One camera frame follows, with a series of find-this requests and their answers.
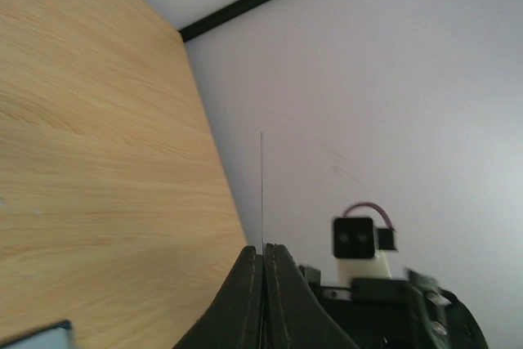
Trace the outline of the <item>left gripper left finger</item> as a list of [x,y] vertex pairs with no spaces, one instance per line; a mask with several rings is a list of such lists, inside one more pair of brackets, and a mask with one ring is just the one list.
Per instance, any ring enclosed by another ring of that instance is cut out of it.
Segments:
[[262,292],[262,256],[253,246],[246,246],[211,305],[174,348],[258,348]]

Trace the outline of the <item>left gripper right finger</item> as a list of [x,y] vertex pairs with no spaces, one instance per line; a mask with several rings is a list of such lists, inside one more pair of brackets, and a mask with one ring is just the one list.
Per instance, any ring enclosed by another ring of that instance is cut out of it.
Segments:
[[268,244],[264,254],[267,348],[356,348],[312,293],[282,244]]

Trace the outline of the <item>blue leather card holder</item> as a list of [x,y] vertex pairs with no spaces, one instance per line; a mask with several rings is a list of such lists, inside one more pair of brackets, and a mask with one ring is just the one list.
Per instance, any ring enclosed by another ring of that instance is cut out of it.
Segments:
[[1,349],[16,348],[74,349],[73,324],[69,320],[61,320],[1,340]]

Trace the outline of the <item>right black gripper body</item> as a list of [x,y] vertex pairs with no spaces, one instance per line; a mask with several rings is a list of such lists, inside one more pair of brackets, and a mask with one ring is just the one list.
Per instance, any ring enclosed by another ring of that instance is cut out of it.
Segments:
[[[349,287],[320,284],[320,271],[301,266],[320,305],[360,348],[417,348],[405,280],[359,278]],[[452,348],[487,348],[485,335],[467,306],[442,289],[446,332]]]

